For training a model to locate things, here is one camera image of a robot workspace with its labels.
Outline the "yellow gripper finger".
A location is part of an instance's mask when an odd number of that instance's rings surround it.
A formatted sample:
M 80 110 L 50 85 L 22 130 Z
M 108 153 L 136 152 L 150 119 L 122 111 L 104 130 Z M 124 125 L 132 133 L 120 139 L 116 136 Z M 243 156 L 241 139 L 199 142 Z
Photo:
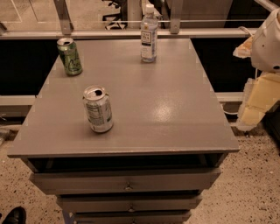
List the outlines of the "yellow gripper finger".
M 280 73 L 261 73 L 256 79 L 249 78 L 238 110 L 237 129 L 252 130 L 279 101 Z
M 252 37 L 247 38 L 242 44 L 240 44 L 234 49 L 233 55 L 241 59 L 250 58 L 252 41 Z

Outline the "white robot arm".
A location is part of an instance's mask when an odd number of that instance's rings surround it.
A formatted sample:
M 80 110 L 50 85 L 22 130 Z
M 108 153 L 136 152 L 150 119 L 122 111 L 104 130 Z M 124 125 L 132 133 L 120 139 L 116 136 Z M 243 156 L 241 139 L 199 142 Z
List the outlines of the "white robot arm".
M 259 77 L 248 78 L 236 127 L 250 131 L 280 101 L 280 9 L 273 10 L 254 35 L 234 49 L 238 58 L 250 58 Z

